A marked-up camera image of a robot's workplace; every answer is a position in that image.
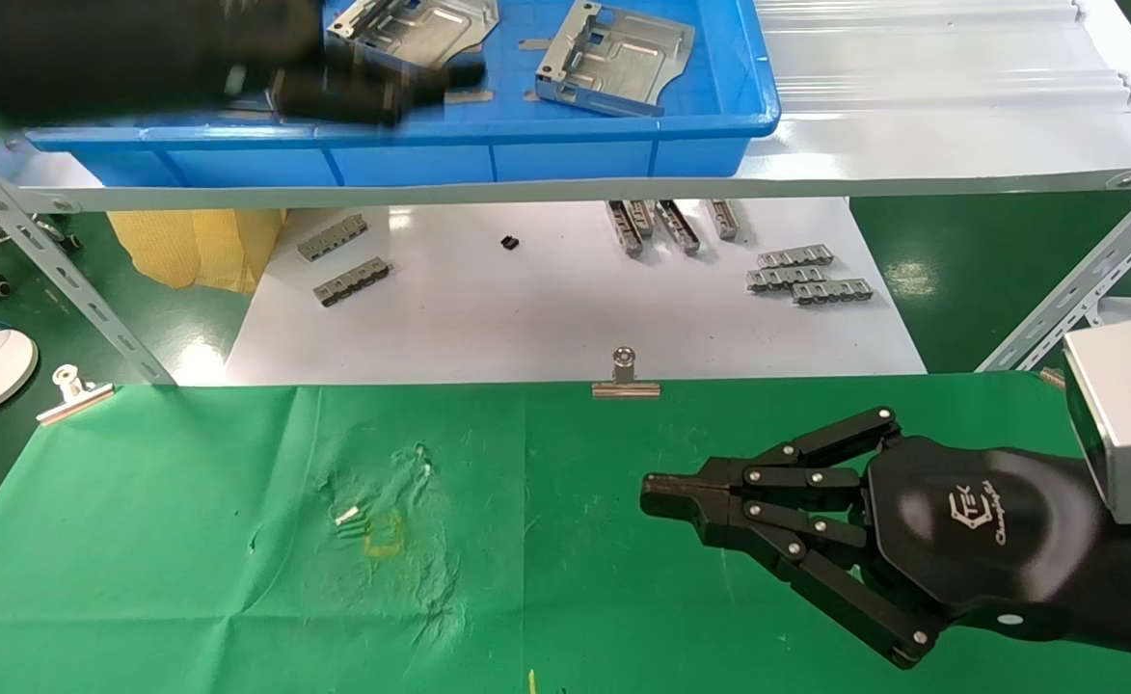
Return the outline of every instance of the metal bracket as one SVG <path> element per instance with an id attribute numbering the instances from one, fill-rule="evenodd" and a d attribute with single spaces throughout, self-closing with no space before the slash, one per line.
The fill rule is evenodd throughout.
<path id="1" fill-rule="evenodd" d="M 357 0 L 330 34 L 416 66 L 442 66 L 484 43 L 498 25 L 495 0 Z"/>
<path id="2" fill-rule="evenodd" d="M 578 0 L 539 62 L 535 94 L 601 114 L 662 115 L 658 96 L 683 73 L 693 35 L 682 23 Z"/>
<path id="3" fill-rule="evenodd" d="M 94 405 L 114 396 L 114 385 L 111 383 L 96 385 L 96 383 L 81 382 L 80 374 L 77 373 L 77 368 L 72 364 L 64 364 L 55 370 L 50 381 L 59 387 L 59 391 L 63 394 L 63 401 L 57 408 L 46 409 L 45 413 L 37 415 L 37 422 L 42 426 L 66 420 L 76 413 L 80 413 L 81 409 L 93 408 Z"/>
<path id="4" fill-rule="evenodd" d="M 592 396 L 596 400 L 658 400 L 658 383 L 640 383 L 634 372 L 634 350 L 621 347 L 612 355 L 612 383 L 593 383 Z"/>
<path id="5" fill-rule="evenodd" d="M 1131 268 L 1131 211 L 977 367 L 1031 370 Z"/>
<path id="6" fill-rule="evenodd" d="M 155 385 L 175 385 L 175 379 L 137 336 L 115 315 L 105 298 L 63 254 L 58 243 L 15 201 L 9 189 L 0 183 L 0 228 L 28 255 L 37 269 L 50 278 L 94 328 L 111 342 L 137 373 Z"/>

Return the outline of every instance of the metal shelf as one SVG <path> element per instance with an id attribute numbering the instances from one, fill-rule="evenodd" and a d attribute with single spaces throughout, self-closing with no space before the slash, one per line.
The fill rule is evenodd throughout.
<path id="1" fill-rule="evenodd" d="M 784 120 L 726 180 L 106 188 L 0 146 L 26 211 L 788 198 L 1131 188 L 1131 26 L 1115 0 L 756 0 Z"/>

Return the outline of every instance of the green floor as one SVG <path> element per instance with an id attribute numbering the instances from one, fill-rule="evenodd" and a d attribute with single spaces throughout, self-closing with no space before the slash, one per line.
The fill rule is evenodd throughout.
<path id="1" fill-rule="evenodd" d="M 1131 17 L 1131 0 L 1121 5 Z M 975 368 L 1130 207 L 1131 193 L 853 200 L 932 372 Z M 86 245 L 77 263 L 156 355 L 167 359 L 193 344 L 196 353 L 213 357 L 200 368 L 221 363 L 248 298 L 156 285 L 133 270 L 105 216 L 76 217 L 72 232 Z M 1 482 L 35 427 L 35 414 L 59 400 L 50 370 L 76 363 L 96 381 L 138 378 L 19 251 L 0 251 L 0 271 L 17 288 L 0 303 L 0 320 L 27 332 L 43 350 L 32 384 L 0 409 Z M 1131 295 L 1131 272 L 1116 293 Z"/>

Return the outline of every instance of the printed logo on robotic hand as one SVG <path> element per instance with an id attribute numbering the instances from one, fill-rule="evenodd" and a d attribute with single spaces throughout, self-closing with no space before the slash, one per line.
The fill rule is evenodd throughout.
<path id="1" fill-rule="evenodd" d="M 983 487 L 984 494 L 977 496 L 972 493 L 970 485 L 955 485 L 955 492 L 950 493 L 951 518 L 966 524 L 969 530 L 976 530 L 998 514 L 998 531 L 993 533 L 993 539 L 998 545 L 1005 545 L 1007 511 L 1002 509 L 1002 495 L 994 491 L 990 480 L 984 480 Z"/>
<path id="2" fill-rule="evenodd" d="M 951 518 L 966 524 L 970 530 L 976 530 L 976 528 L 993 520 L 993 511 L 990 509 L 988 497 L 981 494 L 981 506 L 978 506 L 976 504 L 976 495 L 972 493 L 972 487 L 955 485 L 955 492 L 950 493 L 950 501 Z"/>

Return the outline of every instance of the white table surface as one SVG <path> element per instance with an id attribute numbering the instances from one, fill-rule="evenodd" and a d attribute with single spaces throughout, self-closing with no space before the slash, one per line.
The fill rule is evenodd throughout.
<path id="1" fill-rule="evenodd" d="M 234 385 L 604 381 L 619 346 L 639 378 L 724 379 L 924 373 L 843 199 L 735 202 L 744 232 L 716 236 L 683 201 L 702 250 L 655 233 L 640 259 L 619 249 L 602 202 L 365 207 L 292 212 L 226 364 Z M 307 262 L 296 244 L 348 214 L 371 228 Z M 521 240 L 507 251 L 500 238 Z M 865 278 L 870 303 L 794 306 L 753 295 L 760 252 L 827 243 L 830 278 Z M 371 257 L 391 277 L 330 309 L 312 289 Z"/>

